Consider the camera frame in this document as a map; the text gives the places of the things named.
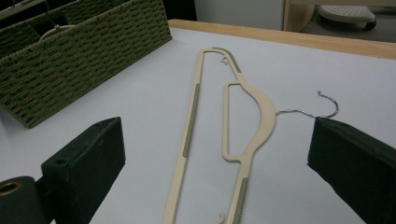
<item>wooden tabletop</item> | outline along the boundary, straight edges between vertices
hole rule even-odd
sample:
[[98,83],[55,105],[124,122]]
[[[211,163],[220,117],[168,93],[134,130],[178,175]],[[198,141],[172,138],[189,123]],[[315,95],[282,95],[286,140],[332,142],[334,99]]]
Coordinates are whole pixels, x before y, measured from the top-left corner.
[[221,35],[234,35],[252,39],[284,43],[314,49],[326,49],[353,53],[376,58],[396,60],[396,44],[369,40],[349,39],[325,35],[307,35],[285,31],[266,30],[201,21],[170,20],[174,28],[208,32]]

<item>woven basket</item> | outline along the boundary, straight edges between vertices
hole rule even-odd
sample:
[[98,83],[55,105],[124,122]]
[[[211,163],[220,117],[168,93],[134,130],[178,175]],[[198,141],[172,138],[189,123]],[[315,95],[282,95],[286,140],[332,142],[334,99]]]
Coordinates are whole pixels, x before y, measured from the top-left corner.
[[[95,5],[87,2],[73,4],[80,9]],[[76,26],[40,42],[36,42],[40,35],[32,32],[32,24],[46,19],[43,16],[0,31],[4,36],[18,27],[30,36],[14,45],[14,51],[21,50],[0,56],[0,106],[23,126],[35,127],[172,39],[161,0],[134,0],[117,7],[114,4],[119,0],[101,2],[104,4],[93,13],[104,9],[103,13],[86,19],[87,14],[79,18],[71,10],[75,16],[69,24]],[[64,7],[53,11],[70,17],[64,14]]]

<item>hanger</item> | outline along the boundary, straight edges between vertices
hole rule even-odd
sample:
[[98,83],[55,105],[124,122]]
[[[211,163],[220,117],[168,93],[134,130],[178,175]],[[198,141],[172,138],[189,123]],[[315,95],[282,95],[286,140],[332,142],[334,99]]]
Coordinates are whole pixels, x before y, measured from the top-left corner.
[[[224,86],[222,157],[226,161],[240,163],[239,174],[234,188],[233,200],[227,217],[227,224],[240,223],[253,156],[254,153],[260,148],[260,146],[262,146],[270,137],[273,129],[275,128],[276,115],[281,113],[300,112],[311,117],[329,118],[337,114],[339,111],[337,102],[332,97],[322,94],[320,91],[318,92],[319,96],[332,100],[336,106],[335,112],[330,114],[329,116],[316,116],[307,113],[301,109],[277,110],[275,109],[272,101],[263,92],[250,86],[246,82],[238,64],[236,63],[230,51],[221,48],[202,49],[198,53],[194,81],[192,84],[189,114],[187,116],[181,146],[177,155],[177,164],[174,171],[171,189],[168,195],[168,201],[165,207],[163,224],[173,224],[175,222],[177,203],[181,190],[181,185],[183,183],[185,169],[187,166],[187,159],[191,146],[192,131],[198,106],[198,96],[201,85],[204,56],[207,52],[216,52],[222,54],[224,56],[222,62],[231,66],[233,73],[236,77],[235,81],[229,82]],[[253,100],[258,105],[261,113],[259,129],[248,143],[245,154],[240,156],[231,155],[228,150],[229,89],[231,86],[236,85],[241,86],[241,88],[253,98]],[[220,221],[218,222],[218,224],[221,224],[224,221],[224,215],[222,213],[220,213],[219,215]]]
[[15,4],[15,0],[12,0],[12,6],[0,11],[0,21],[8,17],[16,15],[30,7],[34,7],[41,4],[42,0],[25,0],[18,4]]
[[49,30],[49,31],[47,31],[46,33],[44,33],[44,34],[40,37],[40,39],[38,40],[39,42],[42,41],[43,39],[46,39],[46,38],[48,38],[48,37],[50,37],[50,36],[53,36],[53,35],[56,35],[56,34],[60,33],[61,31],[67,30],[67,29],[69,29],[69,28],[71,28],[71,27],[74,26],[74,25],[63,25],[63,26],[60,26],[60,25],[56,24],[56,23],[50,18],[50,15],[49,15],[50,7],[49,7],[49,4],[47,3],[47,0],[42,0],[42,1],[46,4],[46,7],[47,7],[46,16],[47,16],[47,18],[49,19],[49,21],[53,24],[53,27],[54,27],[54,28],[51,29],[51,30]]

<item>wall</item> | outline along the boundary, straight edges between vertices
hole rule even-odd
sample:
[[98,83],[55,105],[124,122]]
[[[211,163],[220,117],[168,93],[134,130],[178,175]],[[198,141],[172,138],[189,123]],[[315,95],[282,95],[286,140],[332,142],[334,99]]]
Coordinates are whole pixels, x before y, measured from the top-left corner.
[[282,30],[283,0],[195,0],[198,21]]

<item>green woven basket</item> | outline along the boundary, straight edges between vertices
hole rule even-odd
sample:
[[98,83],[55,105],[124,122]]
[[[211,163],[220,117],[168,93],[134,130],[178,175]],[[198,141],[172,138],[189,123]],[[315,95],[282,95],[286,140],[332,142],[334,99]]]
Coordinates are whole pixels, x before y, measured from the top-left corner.
[[161,0],[120,4],[84,0],[52,10],[75,26],[40,42],[45,15],[0,30],[0,106],[33,128],[172,39]]

